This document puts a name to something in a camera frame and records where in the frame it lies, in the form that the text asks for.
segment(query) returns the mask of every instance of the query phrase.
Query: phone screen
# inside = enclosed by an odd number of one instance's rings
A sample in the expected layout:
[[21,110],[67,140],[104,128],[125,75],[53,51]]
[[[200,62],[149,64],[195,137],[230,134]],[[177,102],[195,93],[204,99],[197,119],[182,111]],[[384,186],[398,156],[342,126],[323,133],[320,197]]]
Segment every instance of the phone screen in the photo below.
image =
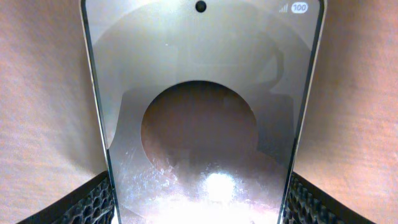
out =
[[323,1],[83,0],[122,223],[277,223]]

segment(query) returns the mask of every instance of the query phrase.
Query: battery icon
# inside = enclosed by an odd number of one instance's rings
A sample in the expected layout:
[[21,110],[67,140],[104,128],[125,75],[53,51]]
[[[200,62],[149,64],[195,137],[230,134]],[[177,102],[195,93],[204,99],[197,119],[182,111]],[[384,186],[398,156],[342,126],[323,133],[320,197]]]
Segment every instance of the battery icon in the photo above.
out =
[[306,2],[295,2],[292,4],[292,12],[296,14],[303,14],[308,10]]

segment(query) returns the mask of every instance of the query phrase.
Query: wooden table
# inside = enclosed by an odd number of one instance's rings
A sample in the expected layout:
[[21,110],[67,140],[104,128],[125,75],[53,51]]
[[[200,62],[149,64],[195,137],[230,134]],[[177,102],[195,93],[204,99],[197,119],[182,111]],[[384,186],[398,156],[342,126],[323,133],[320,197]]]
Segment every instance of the wooden table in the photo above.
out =
[[[398,220],[398,2],[331,0],[295,171]],[[0,2],[0,223],[105,170],[79,2]]]

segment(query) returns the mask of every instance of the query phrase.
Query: black textured grip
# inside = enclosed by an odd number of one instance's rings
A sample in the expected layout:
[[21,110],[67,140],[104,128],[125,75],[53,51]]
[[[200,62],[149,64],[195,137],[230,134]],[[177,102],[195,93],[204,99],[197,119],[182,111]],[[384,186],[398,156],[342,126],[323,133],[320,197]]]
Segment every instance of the black textured grip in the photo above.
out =
[[105,171],[20,224],[108,224],[113,212],[112,187]]
[[283,224],[372,223],[292,173],[286,195]]

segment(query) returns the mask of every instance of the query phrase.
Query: wood grain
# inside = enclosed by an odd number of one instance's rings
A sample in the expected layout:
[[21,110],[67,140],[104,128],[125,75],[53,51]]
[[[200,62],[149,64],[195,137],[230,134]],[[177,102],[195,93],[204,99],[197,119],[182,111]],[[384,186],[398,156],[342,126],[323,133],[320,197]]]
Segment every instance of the wood grain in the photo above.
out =
[[[78,4],[0,1],[0,223],[105,170]],[[397,12],[330,1],[295,163],[378,223],[398,220]]]

